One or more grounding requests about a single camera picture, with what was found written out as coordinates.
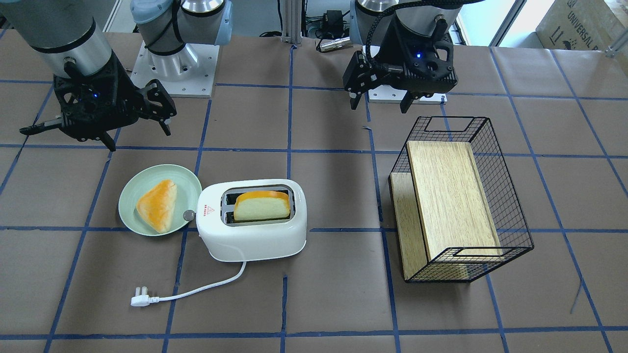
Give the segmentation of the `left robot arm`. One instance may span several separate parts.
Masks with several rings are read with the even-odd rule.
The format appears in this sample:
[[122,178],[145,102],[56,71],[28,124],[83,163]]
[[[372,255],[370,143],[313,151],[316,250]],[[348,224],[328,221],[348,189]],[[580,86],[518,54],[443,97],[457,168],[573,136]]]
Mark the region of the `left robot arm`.
[[360,46],[342,76],[356,109],[362,96],[382,85],[405,92],[400,110],[446,94],[458,78],[449,28],[466,0],[355,0],[350,39]]

